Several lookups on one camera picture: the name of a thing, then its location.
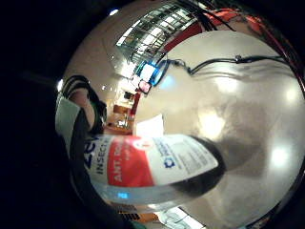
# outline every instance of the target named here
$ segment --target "insecticide spray can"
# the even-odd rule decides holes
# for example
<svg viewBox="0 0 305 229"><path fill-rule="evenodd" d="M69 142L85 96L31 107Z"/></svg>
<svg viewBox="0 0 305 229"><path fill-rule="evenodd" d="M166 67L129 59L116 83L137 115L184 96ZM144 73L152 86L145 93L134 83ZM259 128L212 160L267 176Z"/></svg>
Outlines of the insecticide spray can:
<svg viewBox="0 0 305 229"><path fill-rule="evenodd" d="M119 211L157 212L198 198L224 174L214 145L189 135L95 135L85 167L99 196Z"/></svg>

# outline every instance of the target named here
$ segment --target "person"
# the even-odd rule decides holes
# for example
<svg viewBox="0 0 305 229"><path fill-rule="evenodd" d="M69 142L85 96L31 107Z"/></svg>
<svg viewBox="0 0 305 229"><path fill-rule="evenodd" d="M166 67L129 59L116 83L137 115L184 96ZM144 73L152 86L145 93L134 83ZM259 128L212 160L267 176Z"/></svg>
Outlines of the person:
<svg viewBox="0 0 305 229"><path fill-rule="evenodd" d="M113 134L112 131L107 130L106 128L107 105L103 101L99 100L98 95L92 89L89 80L85 76L73 75L69 77L65 81L60 93L65 96L69 101L73 102L78 107L84 110L88 122L88 136ZM124 218L116 219L122 220L122 222L118 224L123 225L123 229L146 228L144 225L136 221L128 221Z"/></svg>

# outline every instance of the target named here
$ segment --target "ceiling light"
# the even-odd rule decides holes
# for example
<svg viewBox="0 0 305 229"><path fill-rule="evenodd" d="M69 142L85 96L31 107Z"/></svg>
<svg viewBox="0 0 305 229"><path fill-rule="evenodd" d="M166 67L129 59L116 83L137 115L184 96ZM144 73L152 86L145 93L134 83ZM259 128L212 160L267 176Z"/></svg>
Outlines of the ceiling light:
<svg viewBox="0 0 305 229"><path fill-rule="evenodd" d="M112 11L109 13L109 16L113 16L113 15L115 15L117 12L118 12L117 9L112 10Z"/></svg>

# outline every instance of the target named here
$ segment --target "wire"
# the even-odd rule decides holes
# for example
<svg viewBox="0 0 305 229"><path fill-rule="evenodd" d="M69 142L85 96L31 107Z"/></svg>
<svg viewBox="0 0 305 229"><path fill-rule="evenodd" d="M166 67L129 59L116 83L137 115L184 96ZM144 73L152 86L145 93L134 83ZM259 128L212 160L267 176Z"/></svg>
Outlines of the wire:
<svg viewBox="0 0 305 229"><path fill-rule="evenodd" d="M174 64L175 66L181 66L183 67L190 75L194 75L197 73L199 70L202 68L213 64L213 63L234 63L234 64L248 64L248 63L253 63L255 61L261 61L261 60L273 60L285 65L289 65L287 62L283 61L281 59L281 56L267 56L267 55L250 55L250 56L245 56L241 57L240 55L237 55L235 58L215 58L215 59L209 59L206 60L193 69L188 67L185 63L185 61L181 59L175 59L175 60L170 60L169 62Z"/></svg>

